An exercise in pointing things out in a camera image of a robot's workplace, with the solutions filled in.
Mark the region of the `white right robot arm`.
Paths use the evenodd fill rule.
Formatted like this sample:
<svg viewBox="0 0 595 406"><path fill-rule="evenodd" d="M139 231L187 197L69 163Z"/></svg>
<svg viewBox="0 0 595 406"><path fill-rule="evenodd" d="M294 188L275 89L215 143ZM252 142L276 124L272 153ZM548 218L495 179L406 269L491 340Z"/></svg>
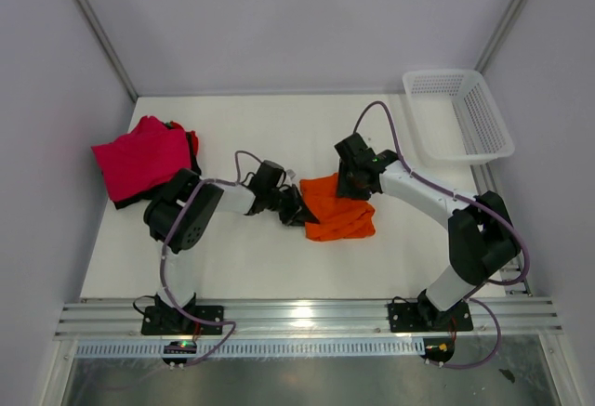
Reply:
<svg viewBox="0 0 595 406"><path fill-rule="evenodd" d="M502 198L492 191L459 195L419 176L395 151L376 153L358 133L335 145L339 157L337 196L399 199L447 232L449 263L417 297L414 321L424 330L445 327L468 295L485 285L522 250Z"/></svg>

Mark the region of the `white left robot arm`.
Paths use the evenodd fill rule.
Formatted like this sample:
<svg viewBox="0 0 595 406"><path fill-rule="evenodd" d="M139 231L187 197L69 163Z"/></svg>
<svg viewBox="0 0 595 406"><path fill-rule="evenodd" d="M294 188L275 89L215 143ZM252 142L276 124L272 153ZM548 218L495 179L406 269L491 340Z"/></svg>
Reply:
<svg viewBox="0 0 595 406"><path fill-rule="evenodd" d="M217 212L255 216L272 211L289 227L319 222L307 207L289 172L264 160L246 182L202 179L182 169L152 199L143 216L150 236L160 243L161 287L154 297L154 310L163 312L162 321L177 334L189 331L195 320L196 294L185 269L189 251L205 233Z"/></svg>

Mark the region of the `orange t shirt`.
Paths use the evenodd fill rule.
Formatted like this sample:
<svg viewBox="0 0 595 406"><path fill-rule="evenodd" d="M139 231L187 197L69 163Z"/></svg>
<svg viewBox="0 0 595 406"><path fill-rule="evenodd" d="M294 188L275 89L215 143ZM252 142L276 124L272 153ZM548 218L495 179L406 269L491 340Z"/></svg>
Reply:
<svg viewBox="0 0 595 406"><path fill-rule="evenodd" d="M338 173L315 179L301 179L303 200L318 219L306 222L306 238L313 242L364 239L376 234L375 208L367 201L337 197Z"/></svg>

